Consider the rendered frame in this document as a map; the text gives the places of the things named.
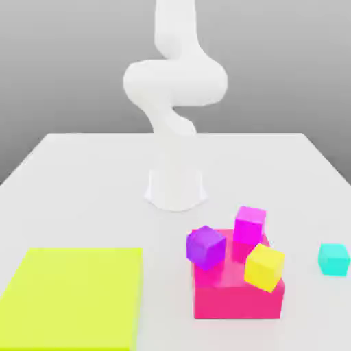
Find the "small purple cube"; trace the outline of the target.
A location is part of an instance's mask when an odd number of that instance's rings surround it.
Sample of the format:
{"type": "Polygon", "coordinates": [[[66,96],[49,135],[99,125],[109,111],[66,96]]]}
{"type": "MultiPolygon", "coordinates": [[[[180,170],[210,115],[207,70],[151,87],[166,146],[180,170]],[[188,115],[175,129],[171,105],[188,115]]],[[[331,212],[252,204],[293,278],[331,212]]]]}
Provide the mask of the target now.
{"type": "Polygon", "coordinates": [[[219,264],[226,253],[226,237],[209,226],[193,230],[186,238],[186,257],[203,270],[219,264]]]}

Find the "small magenta cube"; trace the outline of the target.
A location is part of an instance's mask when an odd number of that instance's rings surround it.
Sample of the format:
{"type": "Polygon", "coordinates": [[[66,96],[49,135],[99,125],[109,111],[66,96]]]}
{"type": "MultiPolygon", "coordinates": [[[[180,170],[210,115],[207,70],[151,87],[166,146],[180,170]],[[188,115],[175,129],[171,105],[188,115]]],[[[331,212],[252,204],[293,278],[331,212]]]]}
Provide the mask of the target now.
{"type": "Polygon", "coordinates": [[[233,241],[247,245],[261,242],[267,212],[263,209],[241,206],[234,221],[233,241]]]}

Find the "small yellow cube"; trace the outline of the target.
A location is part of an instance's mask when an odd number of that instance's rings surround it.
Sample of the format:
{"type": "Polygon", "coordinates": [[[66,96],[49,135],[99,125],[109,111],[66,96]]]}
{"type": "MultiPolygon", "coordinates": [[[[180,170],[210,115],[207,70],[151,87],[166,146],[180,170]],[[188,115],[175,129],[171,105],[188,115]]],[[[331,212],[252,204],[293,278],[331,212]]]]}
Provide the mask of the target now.
{"type": "Polygon", "coordinates": [[[284,264],[284,253],[259,243],[246,258],[244,281],[272,293],[282,277],[284,264]]]}

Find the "small cyan cube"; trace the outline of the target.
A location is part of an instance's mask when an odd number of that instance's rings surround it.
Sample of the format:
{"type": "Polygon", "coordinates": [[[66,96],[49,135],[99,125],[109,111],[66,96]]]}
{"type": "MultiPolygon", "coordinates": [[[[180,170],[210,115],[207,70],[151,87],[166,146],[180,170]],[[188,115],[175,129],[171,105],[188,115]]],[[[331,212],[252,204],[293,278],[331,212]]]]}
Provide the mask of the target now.
{"type": "Polygon", "coordinates": [[[347,276],[350,255],[343,244],[322,243],[319,248],[318,264],[323,275],[347,276]]]}

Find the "large pink box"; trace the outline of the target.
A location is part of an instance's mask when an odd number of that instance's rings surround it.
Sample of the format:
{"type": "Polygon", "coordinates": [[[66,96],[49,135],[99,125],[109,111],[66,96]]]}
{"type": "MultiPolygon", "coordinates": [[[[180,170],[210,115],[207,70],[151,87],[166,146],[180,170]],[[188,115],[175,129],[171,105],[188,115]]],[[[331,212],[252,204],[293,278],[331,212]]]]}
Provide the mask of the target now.
{"type": "Polygon", "coordinates": [[[285,284],[280,280],[269,293],[244,281],[244,250],[233,243],[231,229],[219,229],[227,238],[226,256],[208,271],[192,266],[195,319],[278,319],[285,284]]]}

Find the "large yellow-green box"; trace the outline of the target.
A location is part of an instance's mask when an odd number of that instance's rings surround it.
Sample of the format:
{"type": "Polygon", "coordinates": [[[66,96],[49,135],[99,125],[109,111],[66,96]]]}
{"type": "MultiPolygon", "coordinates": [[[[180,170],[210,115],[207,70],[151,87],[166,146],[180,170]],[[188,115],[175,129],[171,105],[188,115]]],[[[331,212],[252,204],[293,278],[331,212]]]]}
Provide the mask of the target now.
{"type": "Polygon", "coordinates": [[[143,251],[28,249],[0,296],[0,351],[136,351],[143,251]]]}

